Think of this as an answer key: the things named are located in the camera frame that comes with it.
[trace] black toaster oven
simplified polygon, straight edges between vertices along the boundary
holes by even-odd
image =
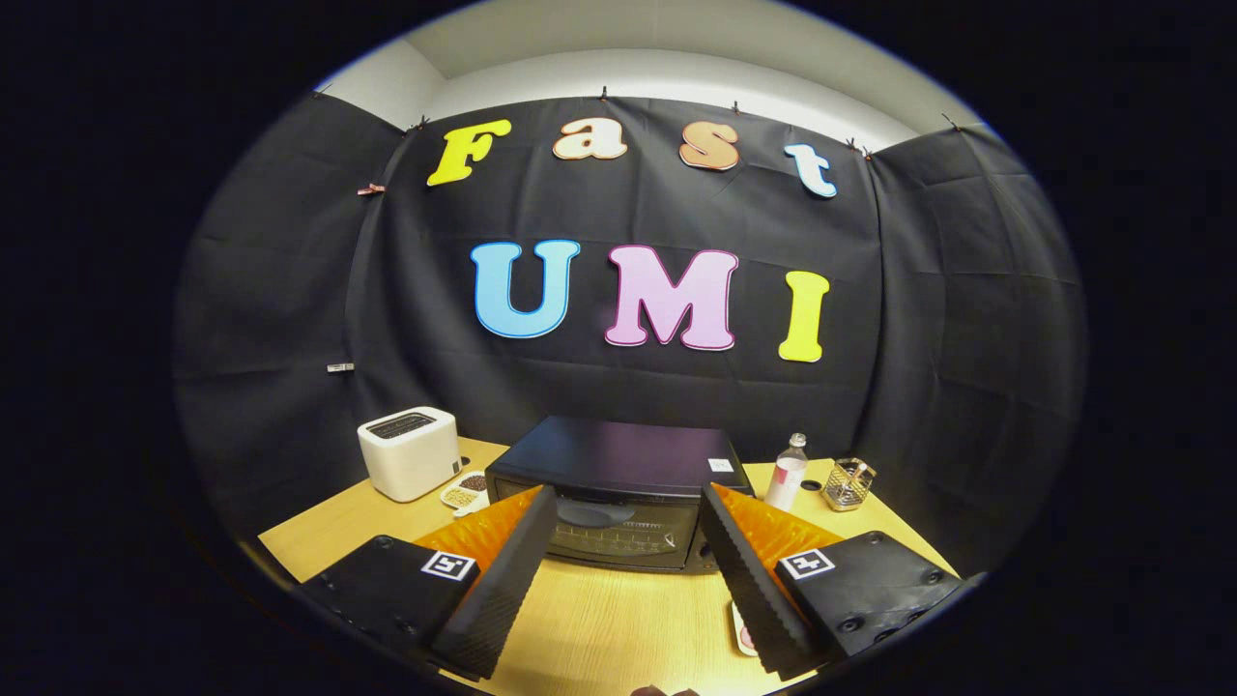
[[[752,488],[720,430],[550,417],[485,471],[491,503],[548,483],[558,492],[552,558],[610,569],[714,572],[700,490]]]

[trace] black fabric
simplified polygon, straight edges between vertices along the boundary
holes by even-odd
[[[552,146],[575,119],[623,127],[616,159],[563,161]],[[429,187],[443,134],[497,119],[512,131],[458,182]],[[732,169],[685,166],[683,127],[730,124],[741,159]],[[799,180],[782,148],[808,142],[830,162],[839,193],[824,199]],[[381,211],[357,246],[349,342],[360,420],[416,405],[423,386],[458,418],[463,435],[513,443],[548,415],[648,425],[720,428],[745,461],[769,461],[792,433],[814,452],[851,445],[866,401],[880,323],[876,206],[862,157],[818,134],[726,109],[653,99],[550,99],[482,109],[411,131]],[[490,333],[474,308],[479,244],[516,241],[512,304],[541,304],[544,239],[581,245],[570,269],[567,316],[533,339]],[[656,248],[678,281],[691,256],[738,256],[730,286],[729,351],[606,342],[615,320],[621,244]],[[790,315],[785,273],[829,278],[820,318],[826,357],[778,357]],[[649,328],[648,320],[642,319]],[[684,330],[684,320],[679,331]]]
[[[590,116],[622,124],[628,151],[554,157],[559,127]],[[471,176],[427,185],[443,134],[497,119],[512,131]],[[735,168],[679,159],[683,126],[696,120],[737,130]],[[829,159],[835,198],[802,184],[782,151],[792,142]],[[387,192],[357,197],[371,180]],[[474,308],[471,248],[521,245],[511,298],[531,310],[544,239],[581,244],[565,319],[534,339],[490,333]],[[652,246],[674,281],[696,251],[740,258],[730,351],[605,341],[617,305],[609,252],[633,242]],[[778,357],[790,269],[831,284],[818,363]],[[364,480],[357,425],[432,405],[455,414],[461,435],[497,443],[554,414],[720,428],[743,461],[772,460],[802,431],[813,456],[876,467],[875,492],[970,575],[1012,548],[1068,446],[1081,307],[1051,206],[982,129],[865,161],[726,109],[575,98],[430,121],[401,138],[323,96],[255,143],[207,211],[182,278],[177,397],[204,483],[246,537]],[[355,373],[325,372],[344,362]]]
[[[962,575],[991,570],[1044,499],[1082,403],[1086,324],[1051,204],[991,131],[872,159],[884,305],[854,454]]]
[[[367,210],[401,131],[332,96],[293,105],[221,183],[186,252],[176,404],[225,520],[256,535],[366,477],[344,299]]]

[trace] label sticker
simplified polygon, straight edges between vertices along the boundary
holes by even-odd
[[[787,556],[785,559],[782,559],[781,562],[785,566],[785,570],[790,571],[790,577],[795,580],[803,580],[837,567],[820,553],[820,549],[813,549],[811,551]]]
[[[428,572],[429,575],[459,582],[475,562],[475,560],[468,556],[456,556],[455,554],[438,551],[429,558],[429,561],[421,569],[421,572]]]

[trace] wooden table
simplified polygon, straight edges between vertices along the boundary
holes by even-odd
[[[460,455],[471,460],[464,473],[485,471],[506,450],[461,438]],[[831,467],[833,460],[811,461],[807,478],[824,482]],[[773,465],[745,469],[763,497]],[[876,496],[857,511],[834,513],[819,493],[800,491],[790,512],[847,539],[881,530],[954,572]],[[362,481],[259,539],[304,582],[377,534],[412,541],[454,522],[452,513],[437,491],[395,503]],[[649,684],[667,694],[760,695],[811,676],[782,681],[738,651],[720,574],[623,572],[552,559],[542,561],[533,579],[494,679],[474,684],[443,674],[499,696],[627,696]]]

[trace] letter m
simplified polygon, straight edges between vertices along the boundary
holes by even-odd
[[[684,345],[696,351],[725,351],[735,344],[727,321],[730,274],[738,267],[734,253],[713,248],[698,252],[677,284],[648,246],[615,246],[610,260],[618,266],[618,309],[615,325],[606,329],[607,342],[641,345],[648,340],[648,331],[640,325],[643,307],[663,345],[674,337],[688,309],[691,323],[683,331]]]

